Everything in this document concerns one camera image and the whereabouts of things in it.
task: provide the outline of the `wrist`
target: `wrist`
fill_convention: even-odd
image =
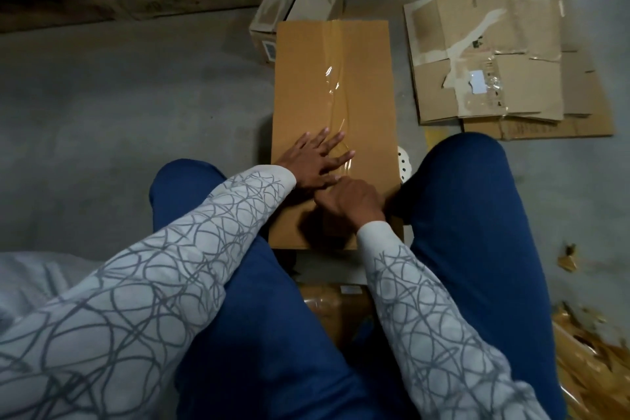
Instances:
[[[354,232],[359,231],[367,223],[372,221],[385,221],[385,214],[380,209],[362,209],[348,216]]]

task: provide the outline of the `white patterned sleeve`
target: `white patterned sleeve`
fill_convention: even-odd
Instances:
[[[149,413],[225,283],[295,186],[278,166],[226,180],[0,337],[0,418]]]
[[[531,385],[464,320],[453,298],[382,221],[357,234],[368,286],[423,419],[547,419]]]

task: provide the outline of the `small cardboard box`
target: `small cardboard box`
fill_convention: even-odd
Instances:
[[[421,122],[563,118],[559,10],[552,0],[420,0],[405,5]]]
[[[346,138],[331,153],[357,154],[344,174],[364,179],[386,198],[400,187],[394,76],[385,21],[333,20],[278,25],[272,161],[306,131],[330,127]],[[354,237],[326,235],[314,201],[287,201],[269,228],[275,249],[352,249]],[[395,231],[402,235],[401,226]]]
[[[610,103],[580,35],[571,0],[558,0],[561,10],[561,73],[566,116],[558,123],[504,119],[465,119],[465,131],[498,139],[609,137],[614,134]]]
[[[276,30],[283,20],[333,20],[341,18],[343,0],[263,0],[249,33],[265,63],[275,64]]]

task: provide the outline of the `concrete floor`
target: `concrete floor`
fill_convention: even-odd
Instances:
[[[414,168],[417,124],[401,1],[346,0],[390,21],[399,144]],[[614,106],[610,139],[514,141],[505,149],[554,301],[592,306],[630,333],[630,0],[575,0]],[[0,250],[105,260],[151,231],[147,190],[179,157],[227,175],[268,161],[273,70],[258,63],[254,10],[0,37]],[[565,242],[587,260],[556,265]],[[356,280],[342,261],[301,256],[307,280]]]

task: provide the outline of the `blue pants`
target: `blue pants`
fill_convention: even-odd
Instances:
[[[202,161],[164,166],[151,186],[154,230],[197,207],[224,179]],[[546,283],[501,146],[474,133],[446,139],[395,205],[413,227],[412,250],[464,318],[506,355],[514,379],[533,386],[549,417],[564,419]],[[178,368],[180,419],[415,416],[395,373],[344,359],[260,236],[226,292]]]

